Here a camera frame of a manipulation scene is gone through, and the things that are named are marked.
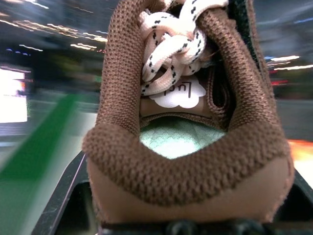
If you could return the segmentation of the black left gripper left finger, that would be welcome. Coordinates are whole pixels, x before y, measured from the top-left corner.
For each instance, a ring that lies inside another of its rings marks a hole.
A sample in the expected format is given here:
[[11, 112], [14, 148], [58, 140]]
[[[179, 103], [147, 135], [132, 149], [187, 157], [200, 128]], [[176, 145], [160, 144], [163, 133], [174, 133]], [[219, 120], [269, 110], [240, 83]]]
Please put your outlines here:
[[65, 168], [32, 234], [94, 235], [97, 231], [86, 156], [80, 152]]

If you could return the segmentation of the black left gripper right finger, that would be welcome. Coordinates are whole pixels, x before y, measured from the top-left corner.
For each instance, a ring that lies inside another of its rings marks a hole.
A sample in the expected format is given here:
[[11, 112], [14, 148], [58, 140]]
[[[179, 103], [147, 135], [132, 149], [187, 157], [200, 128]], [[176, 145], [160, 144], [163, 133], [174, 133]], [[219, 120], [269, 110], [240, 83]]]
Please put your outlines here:
[[291, 190], [274, 217], [275, 235], [311, 235], [313, 233], [313, 189], [295, 172]]

